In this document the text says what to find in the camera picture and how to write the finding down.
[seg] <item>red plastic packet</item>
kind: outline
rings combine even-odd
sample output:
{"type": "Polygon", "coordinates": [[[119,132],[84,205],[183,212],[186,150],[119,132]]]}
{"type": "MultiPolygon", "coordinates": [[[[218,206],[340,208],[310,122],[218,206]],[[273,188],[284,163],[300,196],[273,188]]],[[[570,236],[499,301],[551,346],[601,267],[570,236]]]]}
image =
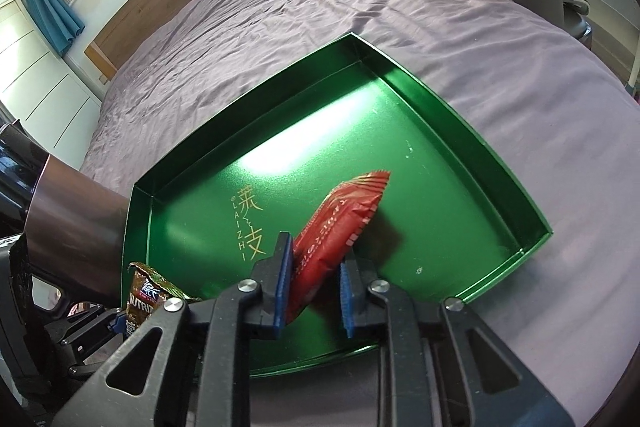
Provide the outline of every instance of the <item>red plastic packet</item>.
{"type": "Polygon", "coordinates": [[[293,245],[287,323],[314,298],[378,208],[390,172],[373,171],[332,190],[293,245]]]}

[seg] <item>purple bed sheet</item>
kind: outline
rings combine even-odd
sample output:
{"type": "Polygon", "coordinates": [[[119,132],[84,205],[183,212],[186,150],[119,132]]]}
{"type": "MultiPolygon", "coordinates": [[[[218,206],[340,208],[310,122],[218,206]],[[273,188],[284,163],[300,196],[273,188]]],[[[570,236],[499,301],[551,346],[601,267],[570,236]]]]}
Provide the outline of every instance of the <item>purple bed sheet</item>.
{"type": "MultiPolygon", "coordinates": [[[[346,32],[447,100],[548,218],[551,240],[473,306],[583,425],[640,340],[640,110],[511,0],[193,0],[113,79],[81,171],[129,196],[191,131],[346,32]]],[[[258,382],[254,425],[373,425],[375,393],[367,357],[258,382]]]]}

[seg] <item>metal screw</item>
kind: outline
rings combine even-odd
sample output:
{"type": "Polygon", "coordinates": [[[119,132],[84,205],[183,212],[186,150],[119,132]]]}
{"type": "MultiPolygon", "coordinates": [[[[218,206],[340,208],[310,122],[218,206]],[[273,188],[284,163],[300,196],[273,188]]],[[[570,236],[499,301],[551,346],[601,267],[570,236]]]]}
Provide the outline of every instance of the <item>metal screw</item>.
{"type": "Polygon", "coordinates": [[[369,289],[375,293],[386,293],[391,288],[391,285],[384,279],[376,279],[369,283],[369,289]]]}
{"type": "Polygon", "coordinates": [[[444,299],[444,307],[450,312],[461,312],[465,303],[457,297],[447,297],[444,299]]]}
{"type": "Polygon", "coordinates": [[[242,279],[238,283],[238,289],[244,293],[251,293],[258,287],[258,283],[253,279],[242,279]]]}
{"type": "Polygon", "coordinates": [[[183,304],[184,302],[182,301],[182,299],[171,297],[164,302],[164,309],[168,312],[177,312],[178,310],[182,309],[183,304]]]}

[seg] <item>snack bag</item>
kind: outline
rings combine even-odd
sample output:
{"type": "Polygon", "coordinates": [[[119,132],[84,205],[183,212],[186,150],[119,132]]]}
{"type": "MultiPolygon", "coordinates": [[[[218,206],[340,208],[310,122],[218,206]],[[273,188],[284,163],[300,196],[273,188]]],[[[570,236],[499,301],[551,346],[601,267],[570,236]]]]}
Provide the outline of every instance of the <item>snack bag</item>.
{"type": "Polygon", "coordinates": [[[372,171],[332,190],[294,241],[287,324],[314,298],[378,208],[390,172],[372,171]]]}
{"type": "Polygon", "coordinates": [[[144,263],[129,263],[133,267],[133,281],[127,299],[125,336],[138,329],[153,311],[162,306],[171,297],[178,297],[187,302],[198,299],[191,298],[174,284],[162,277],[156,270],[144,263]]]}

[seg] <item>teal curtain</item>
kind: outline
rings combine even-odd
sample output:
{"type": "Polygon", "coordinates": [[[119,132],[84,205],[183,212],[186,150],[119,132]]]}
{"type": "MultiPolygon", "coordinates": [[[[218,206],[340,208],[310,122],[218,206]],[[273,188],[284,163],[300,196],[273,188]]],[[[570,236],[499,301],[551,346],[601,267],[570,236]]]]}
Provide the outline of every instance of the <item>teal curtain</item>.
{"type": "Polygon", "coordinates": [[[49,44],[62,57],[84,24],[63,0],[23,0],[24,5],[49,44]]]}

